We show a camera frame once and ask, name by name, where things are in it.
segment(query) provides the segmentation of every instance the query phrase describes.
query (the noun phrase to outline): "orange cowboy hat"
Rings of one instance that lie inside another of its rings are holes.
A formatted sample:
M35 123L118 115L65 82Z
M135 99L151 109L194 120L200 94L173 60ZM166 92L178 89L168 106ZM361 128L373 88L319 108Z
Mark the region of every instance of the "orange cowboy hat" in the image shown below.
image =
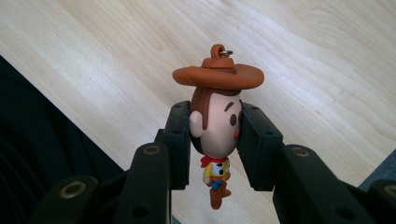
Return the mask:
M234 64L228 56L233 52L221 44L210 50L211 58L204 59L202 66L190 66L173 72L174 80L181 85L221 90L247 90L264 82L264 73L259 68Z

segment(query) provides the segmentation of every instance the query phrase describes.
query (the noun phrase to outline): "keyring loop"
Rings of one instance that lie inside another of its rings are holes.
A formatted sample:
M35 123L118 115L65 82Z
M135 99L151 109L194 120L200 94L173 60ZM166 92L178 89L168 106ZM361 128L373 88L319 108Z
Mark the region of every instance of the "keyring loop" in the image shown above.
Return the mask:
M232 50L228 50L228 49L219 52L220 56L226 56L226 57L230 57L230 55L232 55L232 54L233 54L233 51Z

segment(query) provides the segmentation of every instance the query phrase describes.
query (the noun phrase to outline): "cowboy figurine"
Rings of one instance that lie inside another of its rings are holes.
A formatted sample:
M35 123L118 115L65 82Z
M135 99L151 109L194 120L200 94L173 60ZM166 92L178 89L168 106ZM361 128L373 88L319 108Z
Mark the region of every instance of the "cowboy figurine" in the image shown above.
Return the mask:
M213 209L221 207L222 198L231 195L226 189L230 178L230 161L239 137L242 117L241 90L252 89L264 82L264 73L245 64L234 64L233 52L214 45L211 58L201 67L191 66L174 71L174 80L196 87L191 99L190 132L196 150L205 156L203 181L209 187Z

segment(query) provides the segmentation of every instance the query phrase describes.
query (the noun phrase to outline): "metal ring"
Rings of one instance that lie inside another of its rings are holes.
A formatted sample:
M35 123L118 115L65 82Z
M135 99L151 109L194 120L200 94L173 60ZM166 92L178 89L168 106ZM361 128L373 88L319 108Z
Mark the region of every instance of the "metal ring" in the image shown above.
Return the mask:
M386 185L384 187L384 191L387 194L389 194L389 195L391 195L391 196L396 198L396 185Z
M224 56L226 56L226 57L229 57L229 56L232 55L232 54L233 54L233 51L232 51L232 50L223 50L223 51L220 51L220 52L219 52L219 55L220 55L220 56L224 55Z
M72 187L78 187L78 188L76 190L70 189ZM84 182L76 180L64 186L59 192L59 194L62 198L71 199L84 192L85 188L87 188L87 185Z
M294 152L294 154L299 157L308 157L309 156L309 152L301 147L294 147L291 149L291 151Z
M145 149L143 149L143 152L150 156L160 153L160 151L161 151L161 149L156 146L149 146L149 147L146 147Z

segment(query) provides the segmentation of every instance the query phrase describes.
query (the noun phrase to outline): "wooden table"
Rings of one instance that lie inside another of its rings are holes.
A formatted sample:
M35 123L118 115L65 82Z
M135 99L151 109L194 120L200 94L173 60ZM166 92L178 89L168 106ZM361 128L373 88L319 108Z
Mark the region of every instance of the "wooden table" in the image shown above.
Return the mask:
M128 169L193 87L172 72L200 65L213 44L265 82L243 91L284 134L359 183L396 146L394 1L0 2L0 54L110 158ZM209 205L200 155L173 192L182 223L277 223L271 192L250 188L236 153L233 192Z

